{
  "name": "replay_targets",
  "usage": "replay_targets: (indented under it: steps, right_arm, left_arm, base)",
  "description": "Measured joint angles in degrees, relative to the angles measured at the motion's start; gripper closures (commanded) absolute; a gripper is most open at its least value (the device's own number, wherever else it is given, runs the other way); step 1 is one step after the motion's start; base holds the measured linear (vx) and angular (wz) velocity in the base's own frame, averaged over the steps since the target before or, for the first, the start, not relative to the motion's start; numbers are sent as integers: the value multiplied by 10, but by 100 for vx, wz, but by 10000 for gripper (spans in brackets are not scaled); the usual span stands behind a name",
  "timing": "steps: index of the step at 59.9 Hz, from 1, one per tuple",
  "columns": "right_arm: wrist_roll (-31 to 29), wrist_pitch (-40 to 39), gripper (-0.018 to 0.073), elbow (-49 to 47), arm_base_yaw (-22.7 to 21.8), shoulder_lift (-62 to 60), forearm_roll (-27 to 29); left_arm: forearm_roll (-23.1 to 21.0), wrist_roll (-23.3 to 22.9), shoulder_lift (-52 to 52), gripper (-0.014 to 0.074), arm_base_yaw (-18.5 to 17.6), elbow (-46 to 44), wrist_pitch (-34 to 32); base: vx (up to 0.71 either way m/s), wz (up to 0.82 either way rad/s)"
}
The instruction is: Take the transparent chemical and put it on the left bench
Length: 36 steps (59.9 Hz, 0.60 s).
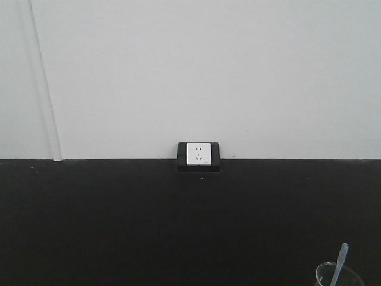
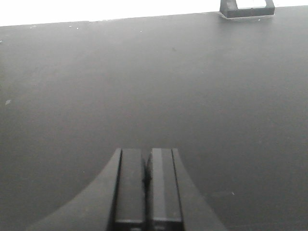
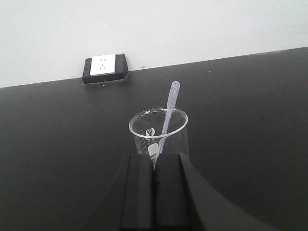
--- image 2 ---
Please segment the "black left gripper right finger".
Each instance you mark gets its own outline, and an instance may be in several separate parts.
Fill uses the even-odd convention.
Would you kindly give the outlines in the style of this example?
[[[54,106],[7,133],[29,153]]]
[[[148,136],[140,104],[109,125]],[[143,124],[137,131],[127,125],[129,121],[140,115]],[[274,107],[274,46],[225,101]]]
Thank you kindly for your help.
[[[148,160],[149,231],[225,231],[200,194],[177,149],[153,148]]]

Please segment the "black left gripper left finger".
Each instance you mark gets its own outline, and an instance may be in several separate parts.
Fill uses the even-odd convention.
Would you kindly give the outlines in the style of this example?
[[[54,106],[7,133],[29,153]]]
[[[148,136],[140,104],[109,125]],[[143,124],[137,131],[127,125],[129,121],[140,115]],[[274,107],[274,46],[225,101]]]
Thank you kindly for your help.
[[[29,231],[143,231],[145,166],[139,149],[115,150],[98,176]]]

